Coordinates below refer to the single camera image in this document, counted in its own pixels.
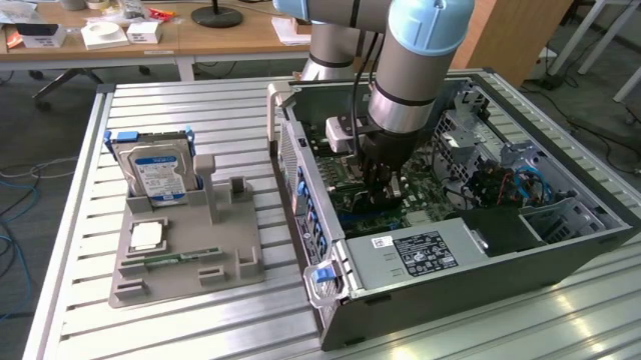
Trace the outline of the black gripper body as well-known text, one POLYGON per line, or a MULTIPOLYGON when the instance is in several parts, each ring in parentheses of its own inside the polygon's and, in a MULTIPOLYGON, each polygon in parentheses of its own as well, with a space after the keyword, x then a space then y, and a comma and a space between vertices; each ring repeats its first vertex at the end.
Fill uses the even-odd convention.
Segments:
POLYGON ((368 132, 361 141, 361 165, 365 168, 384 167, 391 172, 399 171, 415 151, 417 138, 417 132, 368 132))

